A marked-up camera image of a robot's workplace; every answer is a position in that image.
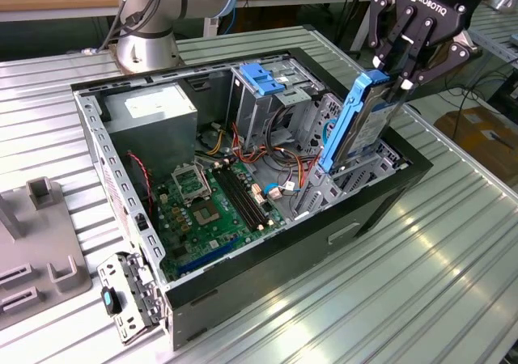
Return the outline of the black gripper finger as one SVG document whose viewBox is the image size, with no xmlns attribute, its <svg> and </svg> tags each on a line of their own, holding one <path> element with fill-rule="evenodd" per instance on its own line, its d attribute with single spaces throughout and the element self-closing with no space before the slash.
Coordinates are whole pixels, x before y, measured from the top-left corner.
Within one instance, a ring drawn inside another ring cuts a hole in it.
<svg viewBox="0 0 518 364">
<path fill-rule="evenodd" d="M 432 32 L 438 27 L 435 19 L 425 18 L 414 37 L 410 37 L 412 44 L 406 60 L 394 84 L 387 90 L 388 103 L 403 101 L 416 87 L 460 68 L 473 56 L 473 43 L 468 40 L 465 30 L 449 40 L 431 45 Z"/>
<path fill-rule="evenodd" d="M 367 42 L 374 49 L 372 64 L 389 72 L 395 63 L 397 44 L 417 14 L 414 5 L 397 11 L 396 0 L 371 0 Z"/>
</svg>

